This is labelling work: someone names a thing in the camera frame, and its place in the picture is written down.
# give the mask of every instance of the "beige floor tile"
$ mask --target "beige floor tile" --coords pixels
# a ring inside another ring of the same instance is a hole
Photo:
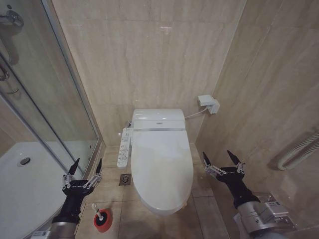
[[[117,239],[122,202],[97,203],[99,209],[108,208],[112,212],[113,221],[110,229],[105,233],[97,231],[93,225],[94,212],[91,209],[91,203],[87,203],[75,235],[76,239]]]
[[[199,156],[197,148],[194,143],[189,144],[191,157],[193,159],[193,164],[202,164],[202,160]]]
[[[102,160],[103,168],[116,168],[119,156],[119,147],[106,147]]]
[[[204,239],[229,239],[214,197],[194,198]]]
[[[162,217],[150,212],[141,201],[123,202],[119,239],[202,239],[190,197],[185,208]]]
[[[178,212],[163,218],[161,228],[163,239],[202,239],[200,223],[194,200],[190,197],[186,207]]]
[[[232,196],[215,196],[219,211],[223,217],[229,237],[231,239],[239,239],[239,229],[233,217],[238,213],[234,207],[234,199]]]
[[[88,196],[87,203],[122,201],[124,186],[119,186],[119,182],[126,171],[126,168],[103,168],[102,180]]]
[[[140,196],[134,187],[133,179],[131,179],[131,184],[126,185],[124,187],[123,201],[138,201],[138,200],[140,200]]]
[[[206,174],[203,165],[194,165],[194,178],[191,191],[193,197],[214,196],[208,177],[210,176]]]
[[[123,202],[119,239],[160,239],[162,217],[150,212],[141,201]]]

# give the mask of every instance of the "shower door frame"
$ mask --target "shower door frame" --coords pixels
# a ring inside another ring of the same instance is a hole
[[[73,60],[73,57],[72,57],[70,48],[68,46],[68,43],[66,41],[66,38],[64,36],[62,27],[60,25],[58,16],[56,14],[56,11],[55,11],[53,3],[52,3],[52,0],[41,0],[41,2],[42,2],[44,10],[46,12],[46,15],[49,19],[49,22],[51,24],[51,28],[53,30],[53,33],[54,33],[56,40],[59,44],[59,47],[61,49],[64,60],[67,64],[67,67],[68,67],[70,73],[71,73],[71,77],[72,77],[72,80],[74,82],[74,85],[79,93],[80,99],[81,99],[83,106],[85,108],[85,111],[89,117],[90,123],[91,123],[93,130],[98,138],[97,143],[93,149],[91,159],[90,159],[90,161],[86,167],[86,170],[84,172],[84,175],[83,175],[83,178],[87,178],[88,175],[90,174],[90,169],[94,165],[94,161],[95,161],[96,157],[99,155],[99,149],[102,148],[104,145],[103,138],[102,138],[102,135],[101,135],[99,128],[97,127],[97,122],[94,118],[94,114],[93,114],[91,105],[89,103],[89,99],[85,93],[84,86],[82,84],[79,72],[76,68],[76,65],[75,65],[75,62]]]

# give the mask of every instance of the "beige marble wall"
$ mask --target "beige marble wall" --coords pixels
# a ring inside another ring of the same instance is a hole
[[[33,134],[1,99],[0,112],[0,129],[5,132],[13,142],[37,141]]]
[[[291,171],[278,171],[286,152],[319,126],[319,1],[247,0],[213,96],[218,114],[205,116],[196,146],[217,166],[229,149],[247,163],[245,183],[287,206],[301,232],[319,225],[319,152]],[[212,181],[230,237],[239,238],[231,196]]]
[[[107,146],[137,108],[200,110],[245,0],[54,0]],[[195,142],[203,116],[187,121]]]
[[[25,141],[36,141],[36,139],[0,99],[0,157],[15,143]]]

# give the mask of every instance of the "glass shower enclosure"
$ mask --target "glass shower enclosure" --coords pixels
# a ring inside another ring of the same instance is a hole
[[[0,231],[24,238],[62,206],[99,140],[47,1],[0,0]]]

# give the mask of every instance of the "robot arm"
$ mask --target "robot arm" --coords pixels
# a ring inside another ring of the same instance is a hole
[[[60,213],[53,218],[52,226],[48,231],[36,231],[31,239],[74,239],[76,226],[80,222],[79,214],[81,204],[85,196],[93,192],[101,181],[102,159],[97,166],[95,175],[90,180],[74,180],[78,159],[71,167],[67,175],[62,177],[62,191],[66,195]]]
[[[236,155],[230,151],[227,152],[235,167],[218,168],[211,165],[204,152],[203,158],[205,171],[218,181],[225,183],[234,198],[234,206],[239,211],[234,220],[239,228],[240,238],[285,238],[274,231],[295,228],[288,217],[287,209],[277,201],[260,202],[243,182],[245,164],[240,162]]]

